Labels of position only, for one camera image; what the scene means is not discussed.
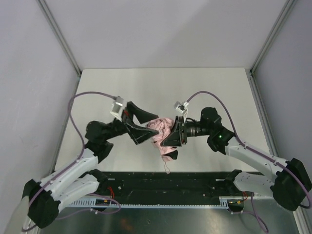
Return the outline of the pink folding umbrella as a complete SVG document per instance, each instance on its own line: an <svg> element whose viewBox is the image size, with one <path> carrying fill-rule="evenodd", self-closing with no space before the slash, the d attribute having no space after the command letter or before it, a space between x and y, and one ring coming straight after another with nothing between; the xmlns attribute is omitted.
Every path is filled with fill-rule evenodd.
<svg viewBox="0 0 312 234"><path fill-rule="evenodd" d="M167 174L170 173L167 162L176 160L178 151L176 147L161 146L161 142L171 133L174 122L175 121L171 118L157 118L146 124L147 128L158 131L158 134L153 136L151 141L152 144L159 149L160 157L164 162L164 170Z"/></svg>

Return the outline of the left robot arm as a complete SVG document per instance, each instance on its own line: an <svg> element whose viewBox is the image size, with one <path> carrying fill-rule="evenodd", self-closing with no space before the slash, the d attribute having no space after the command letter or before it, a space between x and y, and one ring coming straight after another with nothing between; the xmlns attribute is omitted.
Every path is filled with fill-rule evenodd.
<svg viewBox="0 0 312 234"><path fill-rule="evenodd" d="M104 192L107 176L97 169L110 153L113 144L109 139L128 134L136 144L141 144L158 134L157 130L143 124L157 119L158 115L138 108L131 101L117 107L110 123L93 120L86 126L86 142L75 159L40 181L29 180L23 196L29 197L28 217L39 228L49 226L69 204L89 194Z"/></svg>

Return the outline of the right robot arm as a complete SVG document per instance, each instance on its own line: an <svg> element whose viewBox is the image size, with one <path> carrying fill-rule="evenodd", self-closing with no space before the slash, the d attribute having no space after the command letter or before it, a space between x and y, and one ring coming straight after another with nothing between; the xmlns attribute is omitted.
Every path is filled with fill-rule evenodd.
<svg viewBox="0 0 312 234"><path fill-rule="evenodd" d="M259 174L234 170L227 180L238 190L272 197L281 207L295 211L303 207L303 200L312 189L312 182L303 163L286 160L266 153L230 131L221 123L216 108L203 108L199 121L185 121L176 117L170 134L161 141L162 147L181 147L190 137L207 136L207 144L214 152L236 158L256 169Z"/></svg>

